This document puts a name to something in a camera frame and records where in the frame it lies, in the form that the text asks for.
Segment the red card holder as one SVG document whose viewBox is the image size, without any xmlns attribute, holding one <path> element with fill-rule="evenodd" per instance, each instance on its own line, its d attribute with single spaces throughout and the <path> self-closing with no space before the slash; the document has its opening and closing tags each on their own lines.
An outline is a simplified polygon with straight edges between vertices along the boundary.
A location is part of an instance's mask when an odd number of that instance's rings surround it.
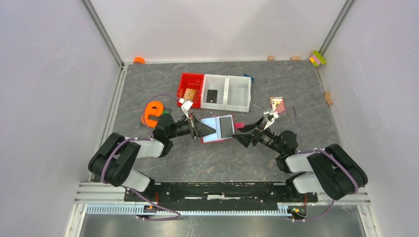
<svg viewBox="0 0 419 237">
<path fill-rule="evenodd" d="M 200 120 L 201 123 L 216 129 L 215 134 L 208 135 L 201 138 L 201 143 L 213 143 L 213 142 L 221 142 L 221 141 L 233 139 L 233 137 L 227 138 L 227 139 L 221 138 L 219 119 L 220 117 L 225 117 L 225 116 L 232 116 L 232 115 L 223 115 L 223 116 L 216 116 L 216 117 L 211 117 L 211 118 L 203 118 Z M 232 119 L 233 119 L 233 124 L 234 124 L 234 129 L 235 129 L 234 134 L 235 134 L 237 128 L 244 127 L 245 123 L 235 122 L 233 116 L 232 116 Z"/>
</svg>

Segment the gold striped credit card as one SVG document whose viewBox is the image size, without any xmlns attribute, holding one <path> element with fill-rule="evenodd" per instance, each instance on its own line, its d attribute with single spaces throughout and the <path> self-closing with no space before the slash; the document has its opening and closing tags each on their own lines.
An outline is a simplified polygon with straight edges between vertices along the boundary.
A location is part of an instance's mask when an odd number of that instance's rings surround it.
<svg viewBox="0 0 419 237">
<path fill-rule="evenodd" d="M 195 96 L 196 90 L 192 88 L 185 89 L 183 99 L 188 101 L 193 101 Z"/>
</svg>

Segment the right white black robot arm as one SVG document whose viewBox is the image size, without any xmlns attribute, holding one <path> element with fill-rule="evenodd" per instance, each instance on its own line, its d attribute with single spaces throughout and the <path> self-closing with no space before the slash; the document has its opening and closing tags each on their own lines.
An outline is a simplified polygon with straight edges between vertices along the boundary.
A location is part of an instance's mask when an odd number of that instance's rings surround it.
<svg viewBox="0 0 419 237">
<path fill-rule="evenodd" d="M 340 200 L 367 185 L 365 171 L 339 144 L 299 151 L 296 133 L 284 130 L 277 135 L 263 125 L 261 118 L 239 128 L 233 138 L 245 147 L 263 144 L 279 154 L 275 158 L 277 167 L 293 175 L 285 188 L 289 200 L 299 201 L 308 193 L 325 193 L 333 200 Z"/>
</svg>

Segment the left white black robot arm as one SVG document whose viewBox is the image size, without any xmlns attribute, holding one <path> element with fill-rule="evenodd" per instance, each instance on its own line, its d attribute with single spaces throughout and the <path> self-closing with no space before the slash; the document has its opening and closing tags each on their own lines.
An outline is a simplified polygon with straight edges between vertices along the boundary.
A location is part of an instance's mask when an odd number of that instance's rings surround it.
<svg viewBox="0 0 419 237">
<path fill-rule="evenodd" d="M 162 114 L 150 138 L 127 138 L 112 133 L 89 161 L 88 170 L 102 183 L 134 189 L 139 198 L 150 201 L 155 196 L 155 187 L 151 185 L 154 181 L 133 168 L 135 161 L 166 156 L 173 147 L 172 138 L 191 135 L 198 139 L 214 133 L 216 129 L 201 123 L 194 114 L 179 121 L 174 121 L 170 114 Z"/>
</svg>

